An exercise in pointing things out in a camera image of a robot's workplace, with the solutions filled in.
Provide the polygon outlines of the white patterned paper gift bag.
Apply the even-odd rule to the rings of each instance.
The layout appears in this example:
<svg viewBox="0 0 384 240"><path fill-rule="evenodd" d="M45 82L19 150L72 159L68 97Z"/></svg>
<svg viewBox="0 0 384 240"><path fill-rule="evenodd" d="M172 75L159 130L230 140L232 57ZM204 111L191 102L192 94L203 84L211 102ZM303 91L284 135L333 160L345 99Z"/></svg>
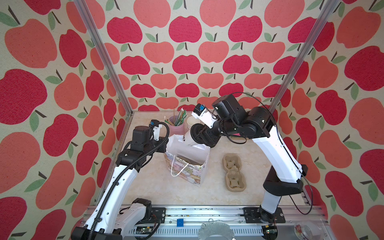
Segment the white patterned paper gift bag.
<svg viewBox="0 0 384 240"><path fill-rule="evenodd" d="M208 172L210 151L210 147L201 144L189 147L184 144L182 135L172 135L169 137L167 151L164 153L164 157L172 177L182 178L199 187L202 185ZM177 155L185 156L202 165L190 165L177 158Z"/></svg>

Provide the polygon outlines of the black plastic cup lid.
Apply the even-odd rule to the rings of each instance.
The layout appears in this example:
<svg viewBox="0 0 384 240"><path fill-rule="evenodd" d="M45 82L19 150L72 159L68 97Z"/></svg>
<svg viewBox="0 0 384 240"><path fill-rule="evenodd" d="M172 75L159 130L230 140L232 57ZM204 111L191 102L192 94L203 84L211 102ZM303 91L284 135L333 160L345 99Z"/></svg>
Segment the black plastic cup lid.
<svg viewBox="0 0 384 240"><path fill-rule="evenodd" d="M207 137L207 130L210 130L210 128L206 125L194 124L190 129L190 134L194 142L210 147L211 143Z"/></svg>

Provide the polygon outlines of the white paper coffee cup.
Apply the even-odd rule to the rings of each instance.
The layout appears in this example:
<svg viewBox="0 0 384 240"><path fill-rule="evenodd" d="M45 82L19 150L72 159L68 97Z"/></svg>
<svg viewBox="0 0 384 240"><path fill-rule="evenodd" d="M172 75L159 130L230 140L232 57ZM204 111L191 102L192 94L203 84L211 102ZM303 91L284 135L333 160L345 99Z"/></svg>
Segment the white paper coffee cup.
<svg viewBox="0 0 384 240"><path fill-rule="evenodd" d="M198 145L198 143L192 138L192 134L190 131L186 132L183 136L183 142L189 147Z"/></svg>

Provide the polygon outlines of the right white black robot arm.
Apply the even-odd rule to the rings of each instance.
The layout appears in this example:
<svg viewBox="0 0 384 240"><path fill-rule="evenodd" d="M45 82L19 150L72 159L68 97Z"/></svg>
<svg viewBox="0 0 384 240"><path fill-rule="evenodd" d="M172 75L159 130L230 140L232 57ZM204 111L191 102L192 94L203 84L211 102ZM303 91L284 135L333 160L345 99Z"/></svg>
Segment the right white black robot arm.
<svg viewBox="0 0 384 240"><path fill-rule="evenodd" d="M213 148L221 137L238 134L261 148L272 166L263 183L264 198L255 218L261 223L273 223L281 198L302 192L308 167L299 164L289 151L273 114L264 105L246 111L230 94L215 100L212 106L216 114L202 104L195 106L192 115L201 123L191 127L192 139Z"/></svg>

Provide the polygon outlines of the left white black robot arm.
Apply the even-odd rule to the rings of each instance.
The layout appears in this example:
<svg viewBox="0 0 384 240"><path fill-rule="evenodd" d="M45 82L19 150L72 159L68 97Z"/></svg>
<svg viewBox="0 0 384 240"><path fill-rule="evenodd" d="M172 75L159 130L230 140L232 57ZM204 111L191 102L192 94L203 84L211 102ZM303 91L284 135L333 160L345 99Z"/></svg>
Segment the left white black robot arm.
<svg viewBox="0 0 384 240"><path fill-rule="evenodd" d="M73 240L122 240L140 222L154 223L152 202L137 198L121 214L123 200L140 170L152 159L154 153L165 153L169 135L160 136L160 129L169 126L152 120L147 126L137 126L133 137L119 153L112 178L96 209L84 226L72 232Z"/></svg>

